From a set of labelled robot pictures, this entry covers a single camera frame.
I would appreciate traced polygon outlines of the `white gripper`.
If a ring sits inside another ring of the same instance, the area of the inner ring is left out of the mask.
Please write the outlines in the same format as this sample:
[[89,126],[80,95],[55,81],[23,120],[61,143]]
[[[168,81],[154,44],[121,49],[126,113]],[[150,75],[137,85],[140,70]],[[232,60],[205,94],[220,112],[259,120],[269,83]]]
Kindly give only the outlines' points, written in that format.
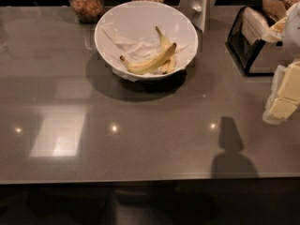
[[[262,40],[282,42],[284,50],[293,58],[300,58],[300,3],[292,5],[287,15],[268,28]],[[300,61],[287,67],[278,66],[274,74],[271,94],[266,102],[262,120],[279,125],[288,120],[300,105]]]

